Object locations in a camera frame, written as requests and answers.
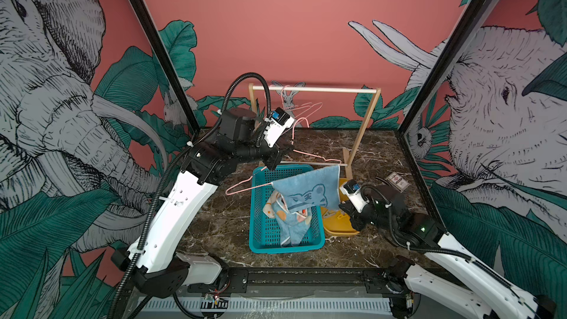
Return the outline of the blue towel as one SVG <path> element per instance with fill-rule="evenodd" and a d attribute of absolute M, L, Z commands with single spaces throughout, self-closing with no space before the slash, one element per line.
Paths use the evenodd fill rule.
<path fill-rule="evenodd" d="M 338 211 L 339 165 L 319 168 L 293 177 L 272 182 L 273 188 L 280 193 L 290 213 L 311 207 L 323 207 Z"/>
<path fill-rule="evenodd" d="M 295 217 L 292 217 L 291 220 L 281 220 L 280 218 L 276 218 L 276 221 L 280 228 L 280 246 L 282 247 L 294 247 L 298 246 L 304 236 L 307 234 L 307 231 L 310 229 L 311 221 L 312 221 L 312 212 L 311 209 L 306 209 L 310 212 L 310 218 L 306 219 L 303 222 L 298 222 Z"/>

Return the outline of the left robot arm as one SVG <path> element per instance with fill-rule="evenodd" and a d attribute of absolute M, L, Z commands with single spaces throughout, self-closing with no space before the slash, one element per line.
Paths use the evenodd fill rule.
<path fill-rule="evenodd" d="M 264 90 L 266 112 L 260 117 L 242 108 L 229 108 L 236 87 L 256 79 Z M 116 250 L 112 261 L 124 271 L 109 308 L 109 318 L 121 318 L 130 293 L 138 289 L 146 301 L 168 298 L 185 284 L 213 284 L 222 265 L 215 259 L 191 260 L 177 254 L 186 230 L 218 187 L 241 164 L 263 162 L 273 171 L 290 152 L 278 139 L 291 126 L 283 109 L 272 109 L 270 86 L 256 72 L 240 75 L 230 84 L 220 116 L 199 140 L 177 155 L 159 181 L 140 237 Z"/>

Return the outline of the white orange lion towel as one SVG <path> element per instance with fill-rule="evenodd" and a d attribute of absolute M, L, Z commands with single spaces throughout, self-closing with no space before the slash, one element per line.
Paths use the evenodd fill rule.
<path fill-rule="evenodd" d="M 303 222 L 310 218 L 310 212 L 308 210 L 290 212 L 283 196 L 277 191 L 273 191 L 266 201 L 263 212 L 270 219 L 280 218 L 284 221 L 291 220 L 292 217 L 295 217 L 298 222 Z"/>

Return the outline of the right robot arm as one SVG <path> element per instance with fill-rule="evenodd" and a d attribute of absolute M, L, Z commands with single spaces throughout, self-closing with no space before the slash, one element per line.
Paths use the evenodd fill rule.
<path fill-rule="evenodd" d="M 396 300 L 396 318 L 416 313 L 415 296 L 427 297 L 464 318 L 553 318 L 557 305 L 546 295 L 533 295 L 514 285 L 467 250 L 445 227 L 427 214 L 410 212 L 400 192 L 387 196 L 383 188 L 349 180 L 340 187 L 347 201 L 340 208 L 355 230 L 370 224 L 387 230 L 399 248 L 425 255 L 459 283 L 443 279 L 415 261 L 399 255 L 382 271 L 381 281 L 406 304 Z"/>

